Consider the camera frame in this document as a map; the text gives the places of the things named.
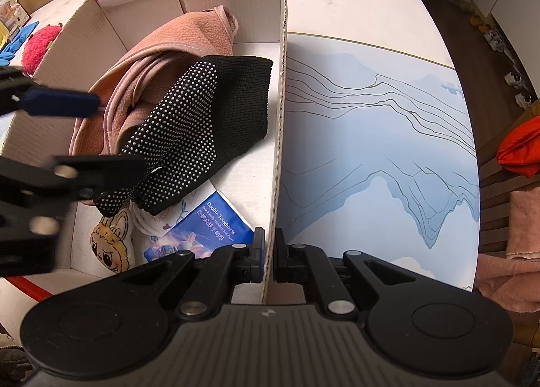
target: metal screw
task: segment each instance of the metal screw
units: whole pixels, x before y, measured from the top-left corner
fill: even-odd
[[[60,231],[60,224],[48,216],[35,216],[30,220],[30,231],[36,235],[56,235]]]
[[[347,300],[334,300],[328,304],[328,310],[334,314],[349,314],[354,311],[354,305]]]
[[[79,191],[79,197],[85,198],[85,199],[92,198],[93,194],[94,194],[94,190],[90,188],[82,188]]]
[[[206,311],[206,305],[203,302],[184,302],[180,306],[180,312],[184,315],[199,315]]]
[[[75,178],[79,175],[79,172],[71,166],[59,164],[58,166],[55,166],[55,174],[63,178]]]

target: wooden floor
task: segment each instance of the wooden floor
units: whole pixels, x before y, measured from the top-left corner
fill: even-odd
[[[476,148],[480,148],[523,113],[514,100],[519,90],[504,82],[504,75],[513,70],[512,64],[504,54],[494,52],[478,29],[469,24],[471,14],[448,0],[422,1],[454,62]]]

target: pink fleece blanket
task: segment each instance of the pink fleece blanket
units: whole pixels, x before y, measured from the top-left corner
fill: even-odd
[[[117,154],[198,57],[232,55],[238,22],[223,6],[184,14],[156,29],[90,89],[105,107],[77,119],[70,155]]]

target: cardboard edge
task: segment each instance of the cardboard edge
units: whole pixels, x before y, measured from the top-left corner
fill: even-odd
[[[274,235],[277,219],[277,204],[279,201],[280,191],[280,179],[281,179],[281,147],[283,145],[283,133],[284,133],[284,112],[285,112],[285,73],[287,64],[287,17],[288,8],[287,0],[281,0],[281,71],[279,80],[279,101],[277,104],[277,121],[276,121],[276,144],[274,151],[274,191],[271,205],[271,217],[270,217],[270,233],[266,234],[266,256],[265,256],[265,269],[263,276],[263,294],[261,302],[266,303],[268,296],[268,284],[271,278],[272,271],[272,254],[274,249]]]
[[[52,156],[67,153],[69,142],[65,136],[72,132],[72,118],[30,116],[16,111],[2,144],[1,155],[31,166],[42,166]]]
[[[42,302],[53,295],[41,286],[29,281],[24,276],[5,277],[4,279],[37,303]]]
[[[15,112],[13,112],[11,114],[12,114],[12,117],[9,120],[9,124],[4,129],[4,131],[2,132],[2,135],[0,136],[0,154],[4,153],[4,148],[6,147],[7,138],[9,137],[9,133],[11,131],[11,128],[13,126],[13,121],[15,119],[15,114],[17,114],[17,112],[15,111]]]
[[[238,212],[238,210],[236,209],[236,207],[234,207],[233,203],[231,203],[228,198],[225,196],[225,194],[223,192],[221,192],[219,189],[216,190],[216,192],[219,194],[219,196],[221,198],[223,198],[223,200],[230,206],[231,209],[234,210],[234,213],[236,213],[236,215],[242,220],[242,222],[247,225],[247,227],[250,228],[251,231],[255,231],[252,227],[252,225],[250,223],[248,223],[246,221],[246,219],[240,214],[240,212]]]

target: marble table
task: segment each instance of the marble table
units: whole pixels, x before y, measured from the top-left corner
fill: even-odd
[[[33,13],[32,21],[39,20],[40,27],[64,24],[84,1],[54,0]],[[345,108],[343,111],[348,116],[344,117],[356,114],[349,111],[374,112],[355,116],[357,122],[349,121],[343,125],[345,128],[330,128],[327,135],[333,135],[335,142],[349,142],[347,148],[347,145],[332,145],[325,140],[328,167],[338,163],[337,171],[341,173],[337,176],[342,178],[339,183],[344,185],[343,180],[356,176],[362,178],[357,178],[350,187],[336,189],[337,185],[329,185],[322,194],[329,191],[335,194],[330,193],[328,199],[321,195],[311,200],[306,190],[286,193],[282,188],[280,208],[290,212],[284,215],[280,209],[279,224],[290,223],[292,217],[287,215],[295,214],[295,209],[313,206],[310,220],[291,229],[288,241],[309,242],[311,239],[311,243],[334,256],[339,255],[341,247],[362,249],[470,289],[479,228],[474,142],[454,65],[422,1],[287,0],[287,3],[290,53],[282,185],[290,188],[294,183],[291,176],[326,166],[325,160],[316,157],[313,145],[317,140],[296,138],[307,129],[303,126],[318,125],[298,119],[295,102],[310,104],[301,113],[312,116],[325,116],[318,112],[319,108]],[[19,65],[20,57],[19,52],[11,64]],[[350,69],[353,74],[340,74],[337,65]],[[383,87],[392,89],[379,90]],[[353,98],[348,98],[349,103],[343,105],[339,98],[347,96],[362,98],[358,98],[358,102],[349,102]],[[359,109],[359,105],[376,109]],[[366,124],[370,120],[374,121],[371,130],[377,132],[376,139],[369,136]],[[355,123],[362,124],[356,131]],[[416,133],[424,137],[417,139]],[[377,142],[377,148],[382,150],[369,146],[369,142]],[[293,156],[287,159],[287,152],[295,152],[295,145],[311,145],[301,160]],[[354,148],[351,157],[348,156],[352,154],[350,148]],[[310,181],[313,179],[294,184],[309,188]],[[351,193],[353,187],[356,188],[354,194]],[[385,201],[379,199],[382,195],[387,198]],[[350,198],[357,200],[354,205],[361,209],[358,210],[361,215],[353,221],[350,215],[334,218],[338,210],[353,205]],[[302,199],[306,200],[304,204],[299,202]],[[321,212],[320,206],[330,199],[334,200],[331,206],[326,204]],[[294,218],[304,213],[296,212]],[[376,223],[369,225],[368,220]],[[354,230],[342,230],[341,235],[347,235],[349,241],[336,244],[328,225],[347,224],[347,221]],[[406,240],[400,239],[401,233]]]

